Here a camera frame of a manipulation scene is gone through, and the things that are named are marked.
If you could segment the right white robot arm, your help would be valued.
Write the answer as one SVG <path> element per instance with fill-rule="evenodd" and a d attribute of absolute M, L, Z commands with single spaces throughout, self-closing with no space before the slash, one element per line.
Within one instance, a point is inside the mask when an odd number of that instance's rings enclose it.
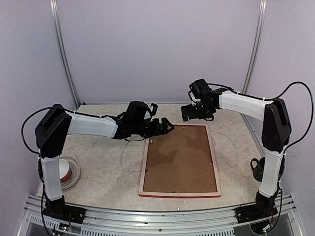
<path fill-rule="evenodd" d="M 284 153 L 291 135 L 291 125 L 282 99 L 267 101 L 252 98 L 225 88 L 190 87 L 192 104 L 182 106 L 182 119 L 214 119 L 214 113 L 228 110 L 255 118 L 263 123 L 261 141 L 265 162 L 259 191 L 253 205 L 236 208 L 238 223 L 245 223 L 277 214 L 275 199 L 280 191 L 284 170 Z"/>

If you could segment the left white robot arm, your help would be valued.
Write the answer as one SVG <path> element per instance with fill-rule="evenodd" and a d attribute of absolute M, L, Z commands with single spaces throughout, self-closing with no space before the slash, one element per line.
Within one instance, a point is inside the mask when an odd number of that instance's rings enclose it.
<path fill-rule="evenodd" d="M 157 104 L 132 101 L 118 116 L 89 115 L 65 109 L 60 104 L 47 108 L 47 113 L 35 128 L 39 150 L 39 175 L 43 182 L 43 216 L 68 223 L 82 224 L 86 210 L 65 203 L 60 181 L 60 157 L 68 135 L 102 136 L 127 141 L 132 135 L 143 139 L 166 135 L 174 130 L 167 119 L 155 117 Z"/>

